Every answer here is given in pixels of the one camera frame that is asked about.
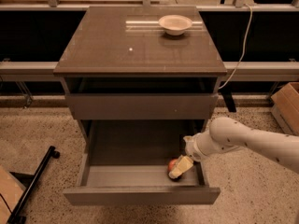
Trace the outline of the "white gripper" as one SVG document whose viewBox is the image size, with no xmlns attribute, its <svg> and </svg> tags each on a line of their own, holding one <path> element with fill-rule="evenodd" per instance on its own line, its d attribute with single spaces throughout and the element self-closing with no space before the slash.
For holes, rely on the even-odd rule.
<svg viewBox="0 0 299 224">
<path fill-rule="evenodd" d="M 193 162 L 200 162 L 205 157 L 200 149 L 200 141 L 202 135 L 196 134 L 193 136 L 187 135 L 183 137 L 185 141 L 185 153 L 187 156 L 181 155 L 177 158 L 178 168 L 182 175 L 193 167 Z"/>
</svg>

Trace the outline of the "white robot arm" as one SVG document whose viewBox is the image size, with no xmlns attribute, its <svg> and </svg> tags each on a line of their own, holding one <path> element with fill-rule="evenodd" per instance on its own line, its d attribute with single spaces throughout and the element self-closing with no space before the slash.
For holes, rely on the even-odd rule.
<svg viewBox="0 0 299 224">
<path fill-rule="evenodd" d="M 197 162 L 213 154 L 248 148 L 267 159 L 299 173 L 299 137 L 252 129 L 227 117 L 211 121 L 207 131 L 184 136 L 185 155 L 168 166 L 168 176 L 177 179 Z"/>
</svg>

